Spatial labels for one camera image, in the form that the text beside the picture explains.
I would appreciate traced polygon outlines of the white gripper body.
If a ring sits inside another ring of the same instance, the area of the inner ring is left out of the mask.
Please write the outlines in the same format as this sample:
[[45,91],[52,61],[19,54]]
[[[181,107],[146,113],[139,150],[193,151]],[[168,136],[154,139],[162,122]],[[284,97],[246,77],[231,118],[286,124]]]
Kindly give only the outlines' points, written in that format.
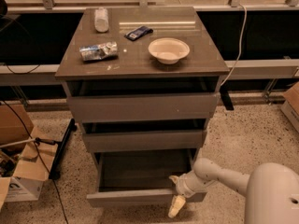
[[209,184],[208,180],[200,178],[194,171],[179,176],[176,181],[176,191],[180,196],[191,198],[196,193],[203,191]]

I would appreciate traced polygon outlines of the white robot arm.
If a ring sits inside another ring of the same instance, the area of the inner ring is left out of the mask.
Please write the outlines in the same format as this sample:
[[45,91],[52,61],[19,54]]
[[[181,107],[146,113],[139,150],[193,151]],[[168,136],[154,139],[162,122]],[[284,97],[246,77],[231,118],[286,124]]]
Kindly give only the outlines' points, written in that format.
[[299,174],[273,162],[259,165],[247,175],[199,158],[192,170],[170,179],[176,185],[168,212],[175,217],[188,198],[214,182],[244,196],[244,224],[299,224]]

